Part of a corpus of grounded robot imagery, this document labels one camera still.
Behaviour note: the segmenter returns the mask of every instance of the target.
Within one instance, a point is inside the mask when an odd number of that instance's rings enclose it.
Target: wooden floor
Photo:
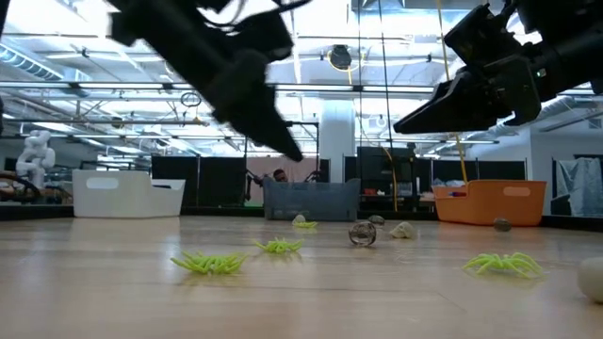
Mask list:
[[[388,224],[388,231],[394,225]],[[603,338],[603,305],[576,286],[576,263],[603,234],[416,222],[417,240],[380,232],[356,249],[346,224],[296,233],[259,218],[0,223],[0,338]],[[299,255],[252,239],[305,238]],[[190,275],[181,250],[246,251],[240,274]],[[523,251],[539,281],[475,277],[482,252]]]

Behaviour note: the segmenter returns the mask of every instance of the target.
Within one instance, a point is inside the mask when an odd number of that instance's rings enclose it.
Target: humanoid robot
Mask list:
[[[55,150],[48,147],[50,132],[32,131],[31,137],[25,139],[23,153],[17,159],[17,175],[27,176],[37,188],[44,187],[46,169],[55,165]]]

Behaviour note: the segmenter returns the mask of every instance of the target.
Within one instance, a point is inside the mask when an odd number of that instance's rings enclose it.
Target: white plastic tub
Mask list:
[[[73,171],[77,218],[160,218],[180,215],[185,180],[151,180],[143,171]]]

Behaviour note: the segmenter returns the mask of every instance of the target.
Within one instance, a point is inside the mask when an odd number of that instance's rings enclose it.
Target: orange plastic tub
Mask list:
[[[513,226],[538,226],[545,190],[542,181],[474,180],[463,187],[434,186],[433,195],[442,221],[492,226],[505,218]]]

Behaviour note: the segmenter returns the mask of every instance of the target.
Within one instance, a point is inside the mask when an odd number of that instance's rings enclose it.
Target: gray bin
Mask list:
[[[312,221],[355,221],[360,179],[345,184],[277,183],[264,179],[266,219],[292,220],[303,214]]]

